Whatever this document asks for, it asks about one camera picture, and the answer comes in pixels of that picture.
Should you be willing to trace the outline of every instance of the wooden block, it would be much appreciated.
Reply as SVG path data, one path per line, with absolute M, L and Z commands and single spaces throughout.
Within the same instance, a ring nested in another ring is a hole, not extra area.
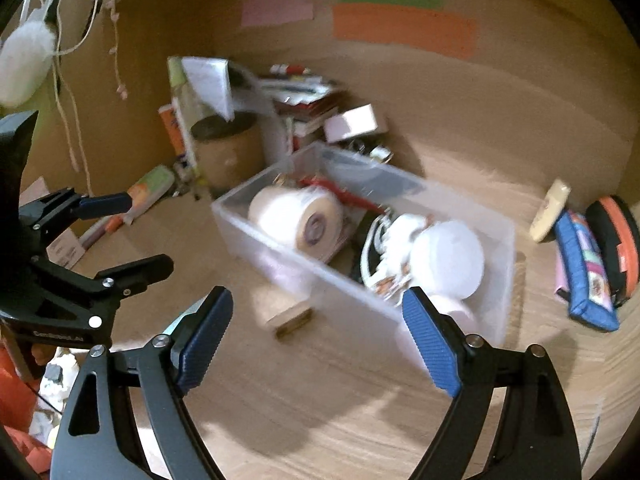
M 280 339 L 308 323 L 313 317 L 313 309 L 305 302 L 298 303 L 267 321 L 266 327 Z

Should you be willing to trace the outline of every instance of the book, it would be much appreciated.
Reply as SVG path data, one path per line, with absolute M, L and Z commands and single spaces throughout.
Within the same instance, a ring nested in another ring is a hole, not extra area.
M 296 152 L 297 150 L 306 148 L 312 142 L 316 142 L 316 140 L 324 140 L 324 130 L 322 128 L 318 128 L 316 131 L 303 137 L 293 136 L 291 144 L 292 151 Z
M 318 117 L 314 117 L 308 121 L 294 121 L 293 123 L 293 134 L 296 137 L 305 137 L 309 134 L 314 133 L 317 129 L 321 128 L 324 122 L 329 118 L 337 115 L 338 107 L 333 107 L 329 111 L 318 115 Z
M 311 104 L 289 105 L 281 102 L 274 102 L 275 108 L 280 115 L 292 116 L 298 121 L 309 121 L 327 113 L 332 108 L 342 104 L 344 94 L 342 92 L 335 93 L 324 97 Z

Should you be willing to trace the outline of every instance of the clear plastic storage bin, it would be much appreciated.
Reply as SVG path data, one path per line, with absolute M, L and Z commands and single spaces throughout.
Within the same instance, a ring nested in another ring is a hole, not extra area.
M 306 254 L 281 246 L 247 220 L 249 204 L 265 186 L 287 173 L 322 174 L 359 196 L 399 213 L 459 219 L 472 228 L 484 249 L 484 277 L 465 303 L 476 314 L 479 332 L 501 346 L 511 307 L 515 228 L 507 217 L 478 205 L 432 180 L 316 142 L 267 168 L 212 205 L 229 252 L 260 270 L 272 283 L 308 301 L 336 328 L 345 342 L 364 352 L 398 355 L 396 331 L 402 311 L 347 276 Z

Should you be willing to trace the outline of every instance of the orange and black case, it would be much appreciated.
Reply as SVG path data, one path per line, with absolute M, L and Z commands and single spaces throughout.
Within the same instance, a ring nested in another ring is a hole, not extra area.
M 640 231 L 626 203 L 617 195 L 591 204 L 585 218 L 598 243 L 611 299 L 621 306 L 636 290 L 640 269 Z

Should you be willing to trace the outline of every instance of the blue gripper pad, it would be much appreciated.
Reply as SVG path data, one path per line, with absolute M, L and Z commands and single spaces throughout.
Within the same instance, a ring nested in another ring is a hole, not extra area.
M 445 390 L 450 397 L 456 397 L 462 387 L 458 375 L 458 359 L 426 308 L 411 289 L 402 296 L 402 317 L 429 369 L 433 383 Z M 434 306 L 431 308 L 433 315 L 440 316 Z
M 73 209 L 73 215 L 82 220 L 90 220 L 126 213 L 132 206 L 133 201 L 128 193 L 94 196 L 80 200 L 78 207 Z
M 176 370 L 175 385 L 183 396 L 200 386 L 231 322 L 233 310 L 231 292 L 217 286 L 197 311 L 184 316 L 175 328 L 171 362 Z

